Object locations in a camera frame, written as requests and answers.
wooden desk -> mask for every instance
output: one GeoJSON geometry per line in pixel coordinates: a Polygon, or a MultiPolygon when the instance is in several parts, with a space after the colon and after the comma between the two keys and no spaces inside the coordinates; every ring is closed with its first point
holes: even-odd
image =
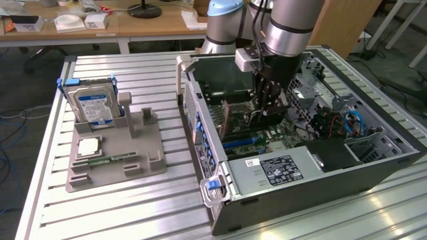
{"type": "MultiPolygon", "coordinates": [[[[135,41],[160,41],[203,39],[204,30],[188,30],[182,18],[182,11],[186,9],[178,5],[164,4],[159,0],[148,1],[159,4],[162,16],[154,19],[140,19],[128,15],[126,11],[111,14],[107,29],[88,29],[84,31],[57,33],[53,19],[59,12],[67,11],[67,7],[44,7],[39,2],[27,2],[25,10],[48,21],[44,23],[40,32],[17,32],[12,30],[0,35],[0,47],[27,47],[49,45],[98,44],[118,43],[122,54],[130,53],[128,43],[135,41]]],[[[127,9],[131,5],[140,3],[139,0],[102,0],[96,1],[102,6],[112,9],[127,9]]],[[[0,21],[0,28],[4,30],[4,23],[0,21]]]]}

floor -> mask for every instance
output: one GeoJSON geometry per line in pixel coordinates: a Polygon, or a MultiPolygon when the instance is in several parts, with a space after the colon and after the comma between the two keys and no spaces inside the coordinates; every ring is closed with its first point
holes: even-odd
{"type": "MultiPolygon", "coordinates": [[[[367,30],[371,33],[375,32],[383,19],[384,17],[378,17],[371,20],[367,26],[367,30]]],[[[396,25],[398,22],[392,22],[387,28],[387,31],[392,30],[396,25]]],[[[418,89],[422,87],[422,85],[416,83],[416,80],[420,77],[416,71],[408,68],[407,65],[420,49],[424,47],[426,43],[427,36],[408,29],[395,44],[392,50],[384,50],[382,46],[378,48],[386,55],[384,59],[375,57],[370,61],[363,62],[378,76],[390,78],[400,84],[408,85],[418,89]]],[[[200,40],[182,41],[182,50],[191,50],[195,47],[199,47],[200,44],[200,40]]],[[[132,52],[135,53],[164,52],[171,50],[174,43],[172,41],[140,42],[134,43],[131,46],[132,52]]],[[[43,57],[43,60],[39,60],[33,65],[35,73],[32,75],[25,75],[23,73],[23,62],[29,55],[37,51],[37,49],[37,47],[31,47],[29,53],[23,54],[17,48],[11,48],[0,57],[0,112],[7,110],[23,110],[33,106],[48,105],[52,103],[56,91],[56,79],[60,76],[63,67],[63,56],[57,52],[49,52],[43,57]]],[[[78,56],[119,54],[120,52],[119,46],[115,43],[100,44],[100,50],[94,50],[90,44],[79,45],[79,47],[64,46],[64,50],[68,52],[68,54],[78,56]]],[[[354,60],[359,60],[358,56],[355,55],[350,57],[354,60]]],[[[363,66],[359,62],[352,62],[351,64],[375,84],[379,84],[366,66],[363,66]]],[[[426,58],[419,63],[416,68],[427,71],[426,58]]],[[[403,97],[399,92],[391,88],[384,88],[383,91],[400,105],[403,105],[403,97]]],[[[420,112],[424,105],[419,100],[408,97],[407,107],[414,112],[420,112]]],[[[39,109],[33,111],[31,116],[40,116],[48,111],[49,109],[47,108],[39,109]]],[[[427,126],[426,119],[419,116],[414,117],[424,126],[427,126]]],[[[23,119],[20,118],[13,119],[11,123],[19,124],[21,120],[23,119]]],[[[47,118],[27,120],[25,136],[11,148],[5,150],[8,157],[16,166],[21,196],[12,210],[0,215],[0,240],[11,240],[15,238],[47,121],[47,118]]],[[[1,139],[4,138],[3,136],[7,136],[15,130],[15,128],[16,126],[0,124],[1,139]]],[[[4,172],[4,170],[0,171],[0,180],[3,179],[4,172]]],[[[0,211],[15,201],[16,195],[16,182],[12,176],[9,176],[4,184],[0,185],[0,211]]]]}

white label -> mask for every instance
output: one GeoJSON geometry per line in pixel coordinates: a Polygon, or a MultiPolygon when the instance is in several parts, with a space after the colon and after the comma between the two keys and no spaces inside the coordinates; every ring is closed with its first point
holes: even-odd
{"type": "Polygon", "coordinates": [[[107,96],[104,94],[79,97],[82,109],[87,121],[94,125],[108,124],[114,120],[110,107],[106,106],[107,96]]]}
{"type": "Polygon", "coordinates": [[[111,36],[116,36],[115,33],[96,33],[96,37],[111,37],[111,36]]]}
{"type": "Polygon", "coordinates": [[[246,160],[246,165],[247,167],[254,167],[256,165],[260,165],[260,159],[255,158],[255,159],[246,160]]]}

sticker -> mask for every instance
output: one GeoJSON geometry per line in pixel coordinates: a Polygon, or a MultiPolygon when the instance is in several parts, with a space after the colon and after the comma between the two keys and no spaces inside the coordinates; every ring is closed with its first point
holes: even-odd
{"type": "Polygon", "coordinates": [[[112,111],[106,106],[104,94],[79,97],[86,120],[94,125],[108,124],[114,121],[112,111]]]}
{"type": "Polygon", "coordinates": [[[254,167],[260,165],[260,159],[255,158],[255,159],[246,160],[246,165],[247,167],[254,167]]]}
{"type": "Polygon", "coordinates": [[[290,155],[260,161],[260,166],[274,186],[304,178],[290,155]]]}
{"type": "Polygon", "coordinates": [[[115,33],[96,33],[96,37],[114,37],[116,36],[115,33]]]}

white box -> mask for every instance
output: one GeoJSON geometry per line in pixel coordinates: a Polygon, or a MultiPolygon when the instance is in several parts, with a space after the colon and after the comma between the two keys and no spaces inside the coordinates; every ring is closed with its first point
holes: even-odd
{"type": "Polygon", "coordinates": [[[84,25],[87,29],[106,29],[108,24],[106,14],[91,14],[86,17],[84,25]]]}
{"type": "Polygon", "coordinates": [[[364,48],[366,46],[368,45],[368,42],[371,40],[371,35],[367,33],[367,32],[362,32],[360,33],[360,36],[359,36],[359,39],[358,39],[358,42],[356,44],[354,45],[354,48],[351,50],[351,54],[359,54],[364,51],[364,48]]]}
{"type": "Polygon", "coordinates": [[[60,24],[56,19],[53,20],[53,22],[59,34],[87,30],[86,24],[83,23],[82,19],[79,19],[72,24],[60,24]]]}
{"type": "Polygon", "coordinates": [[[40,32],[45,24],[41,16],[11,16],[16,31],[40,32]]]}

